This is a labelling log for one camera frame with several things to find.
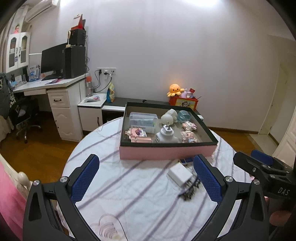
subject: computer monitor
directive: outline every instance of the computer monitor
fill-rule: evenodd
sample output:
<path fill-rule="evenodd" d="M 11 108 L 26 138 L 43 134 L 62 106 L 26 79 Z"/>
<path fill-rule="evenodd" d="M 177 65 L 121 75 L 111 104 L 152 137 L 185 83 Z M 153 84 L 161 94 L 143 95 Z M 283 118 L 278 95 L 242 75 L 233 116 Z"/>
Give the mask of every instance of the computer monitor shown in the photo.
<path fill-rule="evenodd" d="M 65 63 L 63 49 L 66 47 L 66 44 L 60 44 L 42 51 L 41 73 L 55 71 L 56 78 L 61 76 L 61 70 L 64 68 Z"/>

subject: bed frame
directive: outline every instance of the bed frame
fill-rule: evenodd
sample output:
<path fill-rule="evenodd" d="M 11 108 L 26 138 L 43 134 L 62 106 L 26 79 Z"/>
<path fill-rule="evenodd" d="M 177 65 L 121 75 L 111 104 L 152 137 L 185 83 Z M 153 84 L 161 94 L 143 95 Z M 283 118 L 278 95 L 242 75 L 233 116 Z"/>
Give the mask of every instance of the bed frame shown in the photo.
<path fill-rule="evenodd" d="M 11 177 L 13 177 L 20 185 L 24 186 L 29 192 L 33 182 L 28 179 L 27 175 L 23 172 L 17 173 L 17 171 L 14 170 L 12 166 L 8 164 L 8 162 L 4 159 L 4 157 L 1 154 L 0 154 L 0 162 L 4 166 L 5 172 Z"/>

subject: metal screw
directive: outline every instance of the metal screw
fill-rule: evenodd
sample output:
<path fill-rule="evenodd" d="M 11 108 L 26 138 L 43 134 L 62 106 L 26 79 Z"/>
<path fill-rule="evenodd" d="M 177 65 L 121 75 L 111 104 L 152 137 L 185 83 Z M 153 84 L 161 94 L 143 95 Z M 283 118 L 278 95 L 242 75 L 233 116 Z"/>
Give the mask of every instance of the metal screw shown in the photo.
<path fill-rule="evenodd" d="M 35 180 L 35 181 L 33 182 L 33 185 L 34 185 L 34 186 L 37 186 L 39 183 L 40 183 L 39 180 Z"/>
<path fill-rule="evenodd" d="M 257 180 L 257 179 L 254 179 L 254 184 L 255 184 L 255 185 L 259 185 L 259 184 L 260 184 L 260 181 Z"/>
<path fill-rule="evenodd" d="M 233 178 L 232 177 L 230 177 L 230 176 L 227 176 L 226 178 L 225 178 L 225 180 L 227 181 L 227 182 L 232 182 L 233 181 Z"/>
<path fill-rule="evenodd" d="M 61 183 L 65 183 L 66 181 L 68 180 L 68 178 L 67 177 L 61 177 L 60 179 L 59 179 L 59 181 L 61 182 Z"/>

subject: toy box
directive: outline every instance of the toy box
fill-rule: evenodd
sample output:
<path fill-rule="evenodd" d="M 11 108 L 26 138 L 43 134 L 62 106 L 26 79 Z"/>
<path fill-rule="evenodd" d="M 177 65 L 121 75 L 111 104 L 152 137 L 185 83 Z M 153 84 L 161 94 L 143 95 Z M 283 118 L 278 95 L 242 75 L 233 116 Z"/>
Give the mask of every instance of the toy box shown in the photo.
<path fill-rule="evenodd" d="M 170 103 L 170 105 L 189 107 L 192 110 L 195 110 L 198 100 L 191 99 L 191 98 L 180 98 L 180 97 L 175 96 L 175 97 L 170 97 L 169 103 Z"/>
<path fill-rule="evenodd" d="M 184 121 L 190 121 L 194 124 L 195 128 L 192 129 L 192 133 L 195 142 L 183 143 L 183 134 L 188 130 L 184 128 L 184 122 L 180 121 L 179 116 L 172 125 L 166 126 L 161 123 L 162 115 L 166 114 L 170 109 L 174 109 L 178 115 L 184 111 L 187 112 L 187 119 Z M 153 133 L 145 132 L 143 134 L 143 129 L 134 129 L 135 127 L 131 126 L 130 117 L 133 120 L 135 112 L 153 116 Z M 138 132 L 141 132 L 141 135 L 130 136 L 131 133 Z M 159 142 L 158 137 L 161 132 L 163 132 L 164 137 L 173 133 L 173 141 L 168 141 L 168 143 L 165 141 Z M 218 141 L 212 132 L 190 108 L 136 102 L 128 102 L 126 105 L 119 147 L 120 158 L 123 160 L 172 160 L 193 157 L 197 154 L 208 157 L 215 151 L 217 143 Z"/>

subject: pink box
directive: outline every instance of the pink box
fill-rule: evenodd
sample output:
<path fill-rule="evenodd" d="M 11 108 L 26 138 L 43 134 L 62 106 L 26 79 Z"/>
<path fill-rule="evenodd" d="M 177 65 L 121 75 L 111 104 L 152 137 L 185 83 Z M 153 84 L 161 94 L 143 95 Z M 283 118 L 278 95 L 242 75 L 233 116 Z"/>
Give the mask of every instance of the pink box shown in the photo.
<path fill-rule="evenodd" d="M 193 132 L 199 140 L 198 143 L 182 143 L 181 131 L 185 131 L 185 129 L 182 127 L 181 121 L 171 126 L 174 136 L 180 140 L 179 143 L 156 143 L 155 134 L 162 128 L 160 118 L 169 109 L 174 109 L 177 113 L 180 110 L 186 110 L 189 113 L 189 121 L 194 123 L 197 128 Z M 132 143 L 129 136 L 125 134 L 130 128 L 129 114 L 131 112 L 157 115 L 158 121 L 154 123 L 155 132 L 147 133 L 147 136 L 152 138 L 152 143 Z M 212 132 L 190 108 L 135 102 L 128 102 L 126 105 L 119 147 L 120 159 L 122 160 L 171 160 L 193 157 L 197 154 L 208 157 L 215 151 L 217 143 L 218 141 Z"/>

